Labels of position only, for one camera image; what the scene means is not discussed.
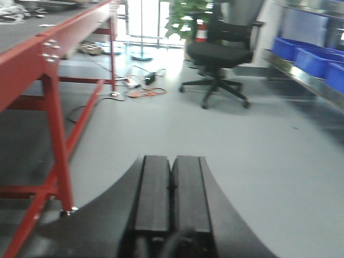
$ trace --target workbench leg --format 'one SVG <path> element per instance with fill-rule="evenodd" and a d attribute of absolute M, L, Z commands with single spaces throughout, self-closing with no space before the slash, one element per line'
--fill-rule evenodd
<path fill-rule="evenodd" d="M 109 28 L 110 28 L 110 62 L 111 62 L 111 85 L 112 85 L 112 91 L 116 92 L 116 80 L 115 80 L 115 67 L 114 67 L 114 52 L 113 52 L 113 42 L 116 39 L 116 18 L 114 16 L 111 16 L 109 19 Z"/>
<path fill-rule="evenodd" d="M 43 76 L 42 86 L 46 101 L 48 124 L 55 157 L 56 175 L 58 179 L 59 198 L 64 211 L 72 211 L 73 197 L 71 193 L 70 173 L 66 146 L 65 129 L 59 94 L 59 78 Z"/>

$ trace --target blue plastic bin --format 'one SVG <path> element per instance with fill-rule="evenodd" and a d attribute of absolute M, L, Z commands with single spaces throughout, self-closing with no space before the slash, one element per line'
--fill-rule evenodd
<path fill-rule="evenodd" d="M 295 66 L 314 77 L 324 78 L 330 63 L 344 65 L 344 55 L 326 49 L 297 48 Z"/>
<path fill-rule="evenodd" d="M 311 43 L 275 37 L 271 52 L 273 52 L 274 54 L 278 55 L 279 57 L 285 60 L 294 62 L 295 57 L 296 57 L 296 48 L 298 47 L 301 47 L 304 49 L 321 48 Z"/>
<path fill-rule="evenodd" d="M 325 83 L 344 94 L 344 66 L 330 63 L 325 75 Z"/>

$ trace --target chair armrest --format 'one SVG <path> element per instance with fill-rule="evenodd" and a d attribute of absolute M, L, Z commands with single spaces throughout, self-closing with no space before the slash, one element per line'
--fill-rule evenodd
<path fill-rule="evenodd" d="M 256 31 L 255 31 L 255 37 L 254 37 L 254 38 L 251 38 L 251 42 L 250 42 L 250 49 L 251 49 L 251 50 L 256 49 L 257 44 L 258 44 L 258 38 L 259 38 L 260 28 L 263 27 L 264 24 L 265 24 L 264 22 L 262 22 L 262 21 L 257 21 L 257 20 L 254 21 L 254 22 L 252 23 L 252 25 L 253 25 L 254 27 L 257 27 L 257 28 L 256 28 Z"/>
<path fill-rule="evenodd" d="M 252 26 L 255 26 L 255 27 L 263 27 L 264 26 L 264 22 L 262 21 L 258 21 L 258 20 L 255 20 L 253 23 L 252 23 Z"/>

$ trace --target black work surface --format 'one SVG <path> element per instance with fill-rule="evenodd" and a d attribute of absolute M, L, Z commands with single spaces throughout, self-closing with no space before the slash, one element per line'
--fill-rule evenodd
<path fill-rule="evenodd" d="M 72 10 L 50 12 L 44 18 L 31 17 L 24 20 L 23 24 L 0 25 L 0 54 L 51 28 L 39 27 L 38 25 L 61 24 L 94 6 L 94 4 L 84 4 Z"/>

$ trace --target chair wheel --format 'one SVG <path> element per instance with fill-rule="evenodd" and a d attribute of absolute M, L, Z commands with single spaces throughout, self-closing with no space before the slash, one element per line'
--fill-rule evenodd
<path fill-rule="evenodd" d="M 201 104 L 202 109 L 208 109 L 208 105 L 206 103 Z"/>
<path fill-rule="evenodd" d="M 181 93 L 185 92 L 185 86 L 181 84 L 181 86 L 179 87 L 179 91 Z"/>
<path fill-rule="evenodd" d="M 249 109 L 251 107 L 251 103 L 249 101 L 244 101 L 242 106 L 245 108 L 245 109 Z"/>

